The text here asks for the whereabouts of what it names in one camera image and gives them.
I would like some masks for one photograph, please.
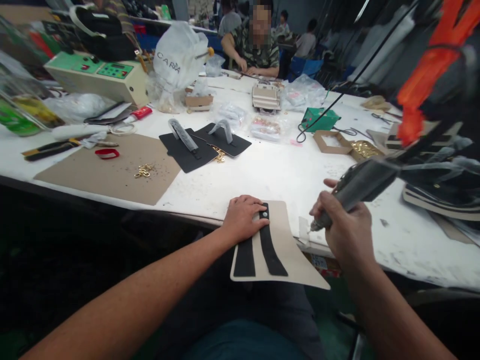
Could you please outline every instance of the hand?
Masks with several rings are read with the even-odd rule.
[[[258,67],[250,67],[247,72],[247,75],[260,75],[260,69]]]
[[[334,188],[338,181],[325,179],[323,183]],[[325,231],[326,242],[343,268],[376,264],[372,215],[363,202],[347,213],[331,193],[322,191],[310,215],[318,218],[322,211],[326,211],[332,220],[332,226]]]
[[[230,200],[225,220],[221,228],[232,239],[233,245],[255,235],[261,228],[270,224],[268,219],[253,221],[255,213],[267,210],[263,202],[249,195],[242,195]]]
[[[238,65],[238,67],[240,68],[240,70],[241,70],[243,73],[245,73],[245,72],[247,71],[247,69],[248,69],[247,61],[246,61],[244,58],[240,57],[240,55],[237,55],[234,60],[235,60],[235,62],[237,63],[237,65]]]

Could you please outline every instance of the white table surface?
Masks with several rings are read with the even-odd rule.
[[[158,25],[163,25],[163,26],[170,26],[172,25],[173,22],[175,22],[176,20],[152,20],[152,19],[146,19],[146,18],[143,18],[143,17],[136,17],[136,16],[130,16],[130,19],[132,20],[135,20],[135,21],[138,21],[138,22],[142,22],[142,23],[147,23],[147,24],[158,24]],[[218,35],[218,32],[217,30],[210,30],[210,29],[206,29],[204,27],[199,27],[199,26],[193,26],[193,25],[190,25],[190,27],[193,29],[193,31],[197,32],[197,33],[206,33],[208,35]]]
[[[326,190],[323,179],[339,179],[355,161],[348,155],[320,152],[310,133],[303,144],[296,144],[297,125],[303,117],[299,112],[280,113],[279,116],[291,124],[283,143],[251,137],[249,123],[254,109],[250,93],[255,82],[248,77],[241,80],[208,78],[209,85],[216,91],[214,104],[230,101],[248,112],[248,119],[237,134],[251,141],[252,145],[237,158],[226,158],[224,163],[214,161],[188,174],[180,171],[154,206],[33,180],[36,174],[78,150],[72,149],[32,163],[24,161],[21,152],[54,141],[48,132],[21,138],[0,127],[0,175],[118,207],[181,214],[212,224],[219,224],[225,216],[229,200],[242,194],[263,200],[285,201],[292,234],[302,237],[306,228],[304,226],[301,231],[300,224],[310,224],[312,217],[309,211],[320,191]],[[327,100],[333,101],[337,96],[338,93],[330,92]],[[339,129],[354,127],[362,132],[367,129],[387,132],[383,121],[360,108],[363,100],[345,95],[333,108],[341,116],[335,126]],[[167,121],[171,117],[178,119],[185,129],[198,130],[211,122],[211,116],[211,112],[171,115],[154,111],[144,120],[136,122],[137,133],[158,138],[170,131]],[[361,135],[345,135],[345,138],[367,140]],[[372,213],[377,261],[384,268],[412,279],[445,287],[480,290],[480,248],[447,238],[425,210],[402,200],[402,188],[403,182],[397,179],[375,201],[367,204]],[[383,226],[381,219],[389,225]],[[300,245],[303,250],[332,255],[324,231],[311,233],[309,239],[301,238],[300,241],[303,242]]]

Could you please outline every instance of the black leather strap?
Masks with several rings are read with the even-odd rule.
[[[254,246],[252,243],[252,238],[249,238],[238,244],[233,276],[236,278],[255,276]]]
[[[264,202],[263,206],[266,207],[265,211],[260,212],[260,219],[270,218],[269,205]],[[277,253],[275,252],[274,244],[272,242],[272,236],[270,235],[270,225],[264,226],[260,229],[260,243],[263,257],[265,258],[266,266],[270,275],[274,276],[288,276],[289,273],[285,270],[282,262],[280,261]]]

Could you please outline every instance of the dark jeans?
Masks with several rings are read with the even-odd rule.
[[[314,311],[303,285],[279,281],[234,282],[234,249],[193,285],[160,327],[158,359],[180,359],[201,337],[236,319],[268,326],[309,359],[323,359]]]

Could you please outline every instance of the black bag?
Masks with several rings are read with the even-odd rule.
[[[81,30],[77,31],[78,38],[92,55],[107,62],[135,59],[136,48],[122,33],[122,24],[116,16],[73,6],[70,18]]]

